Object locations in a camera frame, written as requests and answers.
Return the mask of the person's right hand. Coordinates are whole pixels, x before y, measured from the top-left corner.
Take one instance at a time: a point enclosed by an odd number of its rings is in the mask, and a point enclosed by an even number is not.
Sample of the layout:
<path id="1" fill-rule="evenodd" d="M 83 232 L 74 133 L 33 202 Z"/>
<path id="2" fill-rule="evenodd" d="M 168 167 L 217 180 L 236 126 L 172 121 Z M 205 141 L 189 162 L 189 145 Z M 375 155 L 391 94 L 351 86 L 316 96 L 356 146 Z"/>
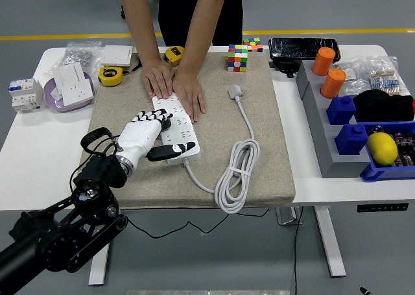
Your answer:
<path id="1" fill-rule="evenodd" d="M 173 68 L 161 59 L 142 62 L 141 81 L 150 98 L 168 99 L 172 92 Z"/>

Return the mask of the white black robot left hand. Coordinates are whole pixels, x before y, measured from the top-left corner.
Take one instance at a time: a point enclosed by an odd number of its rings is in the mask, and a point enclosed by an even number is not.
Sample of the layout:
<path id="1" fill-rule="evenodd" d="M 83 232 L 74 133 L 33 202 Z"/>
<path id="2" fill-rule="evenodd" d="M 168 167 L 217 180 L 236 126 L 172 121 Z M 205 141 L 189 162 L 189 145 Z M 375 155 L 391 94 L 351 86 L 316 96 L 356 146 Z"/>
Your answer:
<path id="1" fill-rule="evenodd" d="M 126 124 L 117 140 L 116 156 L 127 176 L 135 172 L 141 158 L 149 161 L 172 159 L 196 147 L 194 141 L 154 146 L 159 134 L 171 127 L 171 117 L 173 114 L 163 108 L 142 111 Z"/>

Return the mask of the person's left hand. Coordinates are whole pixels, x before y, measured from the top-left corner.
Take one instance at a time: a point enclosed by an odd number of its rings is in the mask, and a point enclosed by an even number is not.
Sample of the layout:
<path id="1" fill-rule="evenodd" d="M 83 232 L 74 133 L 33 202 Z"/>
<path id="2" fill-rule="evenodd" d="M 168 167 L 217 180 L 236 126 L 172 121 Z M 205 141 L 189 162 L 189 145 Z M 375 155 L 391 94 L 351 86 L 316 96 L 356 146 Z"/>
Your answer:
<path id="1" fill-rule="evenodd" d="M 199 113 L 206 112 L 206 103 L 197 75 L 179 69 L 173 79 L 172 88 L 175 94 L 177 94 L 191 122 L 198 122 Z"/>

